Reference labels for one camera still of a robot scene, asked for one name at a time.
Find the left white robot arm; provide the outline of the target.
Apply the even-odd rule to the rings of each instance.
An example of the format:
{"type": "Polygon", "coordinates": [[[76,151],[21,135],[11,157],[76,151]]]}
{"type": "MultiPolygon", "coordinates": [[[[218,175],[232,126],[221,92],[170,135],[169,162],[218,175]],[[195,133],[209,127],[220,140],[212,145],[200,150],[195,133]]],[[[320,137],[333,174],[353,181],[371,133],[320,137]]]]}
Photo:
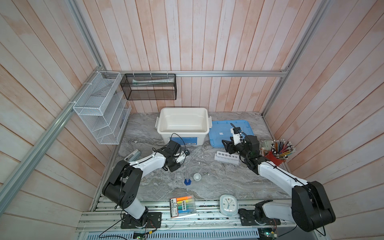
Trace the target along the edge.
{"type": "Polygon", "coordinates": [[[143,218],[147,208],[137,199],[141,179],[155,170],[178,170],[190,151],[170,140],[152,154],[136,161],[119,161],[103,186],[102,194],[135,220],[143,218]]]}

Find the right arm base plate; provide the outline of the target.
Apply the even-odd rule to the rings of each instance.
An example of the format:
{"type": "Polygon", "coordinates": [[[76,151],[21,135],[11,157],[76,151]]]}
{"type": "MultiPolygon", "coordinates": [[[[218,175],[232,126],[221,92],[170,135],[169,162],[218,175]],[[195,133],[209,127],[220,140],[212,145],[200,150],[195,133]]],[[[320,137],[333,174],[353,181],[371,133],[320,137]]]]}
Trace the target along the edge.
{"type": "Polygon", "coordinates": [[[258,210],[246,210],[239,209],[238,214],[240,216],[240,221],[242,226],[264,226],[264,225],[272,225],[278,226],[281,224],[279,219],[271,219],[265,216],[265,214],[258,210]]]}

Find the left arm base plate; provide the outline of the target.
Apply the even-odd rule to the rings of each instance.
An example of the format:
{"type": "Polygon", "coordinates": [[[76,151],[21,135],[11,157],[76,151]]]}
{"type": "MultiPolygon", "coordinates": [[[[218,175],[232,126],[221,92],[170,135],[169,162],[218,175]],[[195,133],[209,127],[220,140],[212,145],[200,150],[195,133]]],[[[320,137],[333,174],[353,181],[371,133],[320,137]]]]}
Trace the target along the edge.
{"type": "Polygon", "coordinates": [[[134,229],[134,228],[154,228],[161,227],[162,213],[144,212],[143,216],[135,219],[129,214],[124,214],[121,223],[121,229],[134,229]]]}

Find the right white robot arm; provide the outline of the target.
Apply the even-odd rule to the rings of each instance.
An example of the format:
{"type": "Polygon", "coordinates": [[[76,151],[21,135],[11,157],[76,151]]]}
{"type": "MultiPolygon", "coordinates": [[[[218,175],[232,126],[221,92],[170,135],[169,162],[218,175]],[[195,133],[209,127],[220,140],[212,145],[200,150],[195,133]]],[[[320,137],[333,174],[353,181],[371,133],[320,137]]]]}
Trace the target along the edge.
{"type": "Polygon", "coordinates": [[[253,224],[266,225],[278,220],[295,223],[301,230],[311,232],[336,221],[336,215],[324,186],[308,182],[281,169],[262,156],[256,136],[233,135],[222,141],[228,154],[239,154],[244,164],[255,174],[264,177],[286,192],[291,203],[280,204],[265,200],[251,212],[239,210],[239,215],[253,224]]]}

